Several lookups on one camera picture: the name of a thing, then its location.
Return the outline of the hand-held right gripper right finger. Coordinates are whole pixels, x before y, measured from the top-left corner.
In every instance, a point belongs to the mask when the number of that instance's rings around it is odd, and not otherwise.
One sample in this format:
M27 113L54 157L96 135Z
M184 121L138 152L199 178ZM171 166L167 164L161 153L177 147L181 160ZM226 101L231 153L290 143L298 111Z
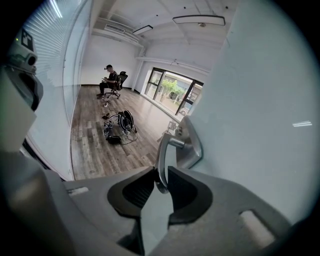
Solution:
M153 256L264 256L291 228L274 207L230 180L170 166L168 189L173 213Z

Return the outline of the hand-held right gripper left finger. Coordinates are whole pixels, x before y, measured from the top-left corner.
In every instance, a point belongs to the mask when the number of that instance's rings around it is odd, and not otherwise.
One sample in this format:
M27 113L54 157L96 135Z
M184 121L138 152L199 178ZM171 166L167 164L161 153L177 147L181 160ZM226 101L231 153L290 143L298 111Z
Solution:
M86 220L119 246L145 255L142 209L154 189L153 167L67 181L64 187Z

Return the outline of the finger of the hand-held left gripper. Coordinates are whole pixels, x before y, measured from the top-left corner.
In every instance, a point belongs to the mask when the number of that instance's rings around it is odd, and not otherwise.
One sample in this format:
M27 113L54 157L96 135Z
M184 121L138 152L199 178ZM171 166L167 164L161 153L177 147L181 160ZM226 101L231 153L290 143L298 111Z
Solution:
M0 151L18 152L35 119L36 114L2 68L0 70Z
M27 105L35 112L43 97L43 85L38 78L29 72L17 70L15 88Z

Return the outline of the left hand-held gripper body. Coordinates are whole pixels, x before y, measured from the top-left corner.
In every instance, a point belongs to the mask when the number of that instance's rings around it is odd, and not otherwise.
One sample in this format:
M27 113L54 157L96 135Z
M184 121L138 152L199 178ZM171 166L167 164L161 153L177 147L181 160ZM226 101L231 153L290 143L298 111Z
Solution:
M9 47L5 63L27 73L35 73L37 60L34 38L22 27Z

